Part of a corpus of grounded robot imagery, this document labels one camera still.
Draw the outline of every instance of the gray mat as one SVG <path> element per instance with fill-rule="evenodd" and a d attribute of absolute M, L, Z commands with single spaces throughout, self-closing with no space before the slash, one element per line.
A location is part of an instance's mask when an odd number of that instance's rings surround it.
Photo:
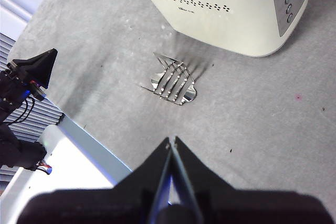
<path fill-rule="evenodd" d="M 49 99 L 131 168 L 177 134 L 236 188 L 311 194 L 335 218 L 335 36 L 335 0 L 309 0 L 266 58 L 176 33 L 150 0 L 44 0 L 10 58 L 56 48 Z M 195 69 L 192 103 L 139 88 L 161 70 L 153 51 Z"/>

